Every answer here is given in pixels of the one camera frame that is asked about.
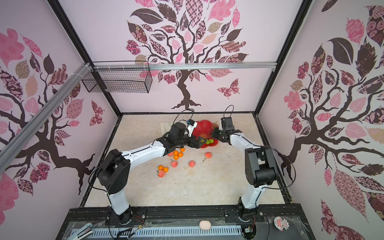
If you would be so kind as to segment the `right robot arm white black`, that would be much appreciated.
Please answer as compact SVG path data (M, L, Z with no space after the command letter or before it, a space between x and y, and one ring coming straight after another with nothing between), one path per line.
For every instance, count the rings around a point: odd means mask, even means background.
M260 200L266 189L278 176L276 160L270 147L260 146L236 130L231 117L221 118L218 128L213 131L213 138L239 149L245 159L245 175L249 183L238 202L239 218L251 218L258 213Z

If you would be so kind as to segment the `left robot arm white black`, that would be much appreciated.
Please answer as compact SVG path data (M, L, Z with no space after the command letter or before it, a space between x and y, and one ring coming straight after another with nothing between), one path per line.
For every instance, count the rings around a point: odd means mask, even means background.
M111 150L103 164L96 171L96 177L107 191L113 213L120 224L128 224L133 212L125 195L125 186L128 182L130 170L172 153L177 148L201 148L209 140L193 135L198 123L189 120L187 124L175 123L162 137L155 139L151 144L131 150L120 152Z

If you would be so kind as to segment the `red flower-shaped fruit bowl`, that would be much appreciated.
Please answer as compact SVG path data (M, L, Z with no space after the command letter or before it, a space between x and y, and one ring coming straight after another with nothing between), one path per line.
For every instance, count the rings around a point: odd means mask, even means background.
M197 138L200 135L207 135L208 140L213 139L211 137L211 134L213 131L213 129L211 128L212 123L208 120L197 121L197 123L198 123L198 125L194 129L192 136L195 136ZM214 140L214 142L210 145L207 145L207 147L214 147L219 143L218 140L215 140L215 139L213 139L213 140Z

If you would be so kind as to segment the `purple fake grape bunch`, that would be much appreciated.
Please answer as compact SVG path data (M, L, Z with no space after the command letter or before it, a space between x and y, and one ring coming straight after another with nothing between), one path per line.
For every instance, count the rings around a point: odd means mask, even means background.
M215 123L211 124L211 128L212 129L215 129L215 128L218 128L218 127L219 127L218 122L215 122Z

